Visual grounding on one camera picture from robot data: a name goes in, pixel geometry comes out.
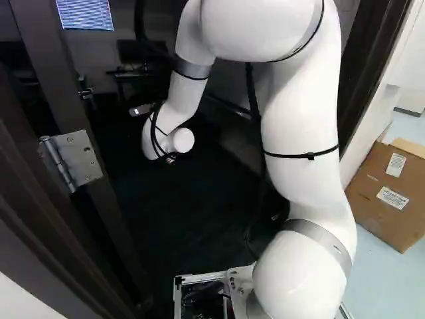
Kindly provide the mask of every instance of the door frame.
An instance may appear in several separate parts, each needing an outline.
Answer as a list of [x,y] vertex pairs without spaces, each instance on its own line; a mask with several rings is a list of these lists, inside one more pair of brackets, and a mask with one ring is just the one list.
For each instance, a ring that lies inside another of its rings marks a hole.
[[105,319],[137,318],[139,310],[44,166],[2,64],[0,100],[0,218],[95,312]]
[[52,115],[61,134],[86,130],[104,176],[86,185],[94,206],[141,296],[150,299],[146,273],[139,253],[124,221],[116,194],[110,183],[84,101],[78,95],[81,87],[54,0],[9,0],[18,30],[40,82]]
[[414,0],[361,0],[341,60],[338,132],[341,157],[351,142],[391,57]]

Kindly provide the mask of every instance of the black cable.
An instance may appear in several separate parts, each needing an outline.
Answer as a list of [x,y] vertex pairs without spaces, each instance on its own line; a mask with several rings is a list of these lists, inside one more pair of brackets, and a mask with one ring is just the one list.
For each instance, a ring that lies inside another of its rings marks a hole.
[[163,131],[160,130],[157,127],[157,119],[158,119],[158,115],[159,115],[159,111],[160,111],[161,107],[158,107],[156,110],[153,111],[152,113],[152,119],[151,119],[151,129],[150,129],[150,135],[151,135],[151,143],[152,143],[152,148],[153,151],[155,152],[156,156],[158,158],[161,157],[166,157],[167,159],[174,161],[175,160],[175,156],[172,156],[170,153],[167,153],[162,147],[161,144],[158,142],[157,136],[156,136],[156,132],[155,130],[159,130],[162,134]]
[[165,57],[172,65],[175,64],[175,59],[163,49],[159,48],[152,41],[147,38],[145,32],[145,0],[135,0],[134,5],[134,16],[133,16],[133,31],[135,39],[147,47],[149,50],[157,53],[158,55]]
[[246,89],[248,91],[248,101],[250,103],[252,120],[254,123],[254,127],[258,132],[258,140],[260,143],[261,150],[261,167],[260,167],[260,182],[258,184],[258,198],[255,206],[255,211],[252,214],[252,218],[249,224],[245,228],[244,232],[244,244],[246,250],[252,255],[254,259],[258,259],[258,255],[254,252],[252,247],[250,246],[250,238],[251,238],[251,230],[253,226],[260,220],[262,214],[262,207],[264,202],[264,196],[266,194],[266,158],[264,157],[263,150],[263,142],[261,138],[261,115],[258,109],[258,101],[255,93],[255,84],[254,77],[252,75],[252,65],[251,63],[245,63],[245,76],[246,76]]
[[231,297],[228,295],[228,294],[218,294],[219,296],[223,296],[223,297],[225,297],[225,298],[229,298],[229,299],[231,299]]
[[282,62],[282,61],[288,60],[289,58],[292,58],[293,56],[295,56],[298,53],[300,53],[303,49],[305,49],[306,46],[311,42],[311,40],[313,40],[314,36],[316,36],[316,34],[317,34],[317,32],[318,32],[318,30],[319,30],[319,28],[321,26],[321,23],[323,21],[324,14],[325,14],[325,0],[322,0],[322,7],[321,7],[321,14],[320,14],[319,23],[317,24],[316,29],[314,30],[313,34],[308,39],[308,41],[304,45],[302,45],[300,48],[296,49],[294,51],[294,53],[292,53],[291,55],[285,56],[284,58],[280,58],[279,60],[270,61],[270,63],[273,63],[273,62]]

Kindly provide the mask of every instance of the dark floor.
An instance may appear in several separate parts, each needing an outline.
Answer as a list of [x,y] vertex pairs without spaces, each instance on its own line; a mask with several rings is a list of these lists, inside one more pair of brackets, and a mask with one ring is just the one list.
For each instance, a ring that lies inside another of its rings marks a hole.
[[[149,274],[156,302],[172,311],[173,277],[242,266],[253,260],[243,242],[256,203],[258,177],[222,149],[201,116],[188,123],[195,146],[174,164],[149,161],[140,149],[143,118],[111,100],[98,103],[92,127],[128,227]],[[253,231],[261,251],[288,206],[271,188]]]

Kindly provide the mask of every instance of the barcode label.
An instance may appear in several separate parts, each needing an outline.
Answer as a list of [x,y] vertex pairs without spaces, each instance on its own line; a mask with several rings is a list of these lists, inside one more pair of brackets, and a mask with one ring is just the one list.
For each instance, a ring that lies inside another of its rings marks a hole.
[[406,158],[403,155],[392,153],[385,173],[394,177],[400,177],[405,163]]
[[393,207],[396,207],[397,209],[400,209],[400,210],[402,210],[404,206],[406,206],[407,203],[409,202],[409,198],[406,198],[405,196],[402,196],[387,187],[383,187],[379,191],[377,197],[381,201],[384,201],[385,203]]

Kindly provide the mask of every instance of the open door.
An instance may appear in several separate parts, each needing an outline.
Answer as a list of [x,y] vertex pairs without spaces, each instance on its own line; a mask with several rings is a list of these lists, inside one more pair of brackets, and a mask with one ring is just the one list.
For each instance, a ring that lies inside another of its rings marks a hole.
[[3,65],[0,99],[0,218],[99,315],[137,318],[139,310],[114,266],[44,166]]
[[[117,312],[109,315],[121,318],[125,313],[126,318],[130,318],[149,308],[149,287],[86,117],[86,93],[90,95],[90,92],[83,90],[81,78],[69,58],[68,49],[62,40],[62,27],[55,2],[10,0],[9,3],[3,1],[1,5],[6,7],[9,4],[9,16],[16,23],[18,39],[3,41],[1,49],[8,49],[5,56],[23,55],[21,60],[24,62],[13,65],[16,66],[14,69],[10,65],[1,66],[2,147],[3,142],[10,146],[2,154],[8,162],[8,165],[2,166],[2,171],[5,169],[9,175],[18,174],[2,180],[16,182],[19,187],[26,188],[27,182],[19,175],[26,170],[28,176],[25,178],[31,176],[37,186],[23,189],[22,194],[33,200],[33,197],[38,197],[36,192],[42,192],[45,205],[52,209],[51,218],[60,219],[61,224],[49,222],[39,225],[40,221],[33,221],[37,215],[29,214],[29,206],[27,210],[21,211],[21,208],[12,205],[18,204],[19,198],[14,197],[16,202],[7,202],[22,222],[26,225],[28,223],[27,227],[31,231],[37,232],[37,238],[41,240],[39,236],[47,236],[42,243],[56,247],[48,248],[52,256],[56,258],[56,254],[64,255],[60,261],[62,266],[65,266],[65,259],[72,259],[72,255],[76,258],[74,262],[83,263],[80,254],[85,254],[84,258],[88,259],[85,262],[92,263],[86,266],[84,275],[87,280],[95,280],[94,273],[100,272],[97,280],[102,285],[114,282],[115,286],[109,286],[108,294],[117,300],[105,297],[99,301],[102,294],[94,292],[90,296],[98,301],[99,306],[106,308],[116,307],[121,300],[121,315],[117,316]],[[27,69],[33,72],[31,76],[23,75],[23,64],[28,65]],[[90,139],[103,177],[91,181],[88,176],[89,183],[79,187],[73,194],[65,194],[43,167],[38,153],[38,139],[45,135],[69,134],[80,130],[85,130]],[[5,191],[13,196],[10,185],[5,184],[5,187]],[[33,204],[37,206],[38,200],[33,201]],[[51,233],[55,233],[55,236],[51,235],[49,239],[47,234]],[[109,270],[102,270],[101,266],[109,267]],[[75,271],[79,269],[79,266],[72,267],[72,263],[67,264],[68,267]],[[76,274],[68,276],[81,278]],[[86,284],[89,285],[89,282],[79,282],[84,289]]]

